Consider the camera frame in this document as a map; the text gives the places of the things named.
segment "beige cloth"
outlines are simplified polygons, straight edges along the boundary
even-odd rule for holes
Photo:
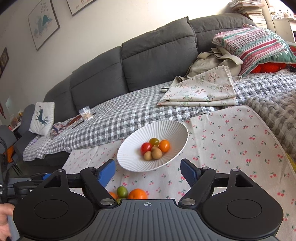
[[[236,93],[228,66],[209,71],[170,86],[158,105],[223,106],[236,105]]]
[[[240,58],[230,54],[225,48],[217,46],[217,48],[212,48],[211,53],[200,53],[197,60],[189,67],[186,75],[184,77],[177,76],[174,80],[178,83],[222,65],[228,66],[231,76],[234,77],[239,75],[241,64],[243,61]]]

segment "human hand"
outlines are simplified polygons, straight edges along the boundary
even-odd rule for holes
[[[12,216],[15,207],[10,203],[0,204],[0,240],[6,241],[10,237],[7,215]]]

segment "crosshair mark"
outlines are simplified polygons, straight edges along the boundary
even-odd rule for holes
[[[145,205],[146,207],[150,207],[150,206],[153,205],[153,204],[150,203],[150,202],[146,202],[146,203],[143,203],[143,205]]]

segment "gray sofa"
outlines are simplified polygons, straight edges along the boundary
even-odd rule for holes
[[[177,75],[184,76],[198,54],[213,47],[211,40],[216,33],[241,28],[244,23],[255,26],[236,13],[173,21],[80,66],[54,86],[44,102],[55,102],[54,122],[62,122],[78,115],[87,105],[93,108],[128,92],[171,81]],[[24,111],[20,126],[22,138],[14,145],[19,159],[36,136],[28,131],[33,113],[34,105]],[[25,163],[32,173],[50,172],[61,168],[68,155],[60,152]]]

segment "stack of books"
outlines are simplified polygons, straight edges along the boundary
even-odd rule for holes
[[[261,9],[264,4],[261,3],[261,0],[232,0],[229,6],[234,12],[251,19],[257,27],[267,28]]]

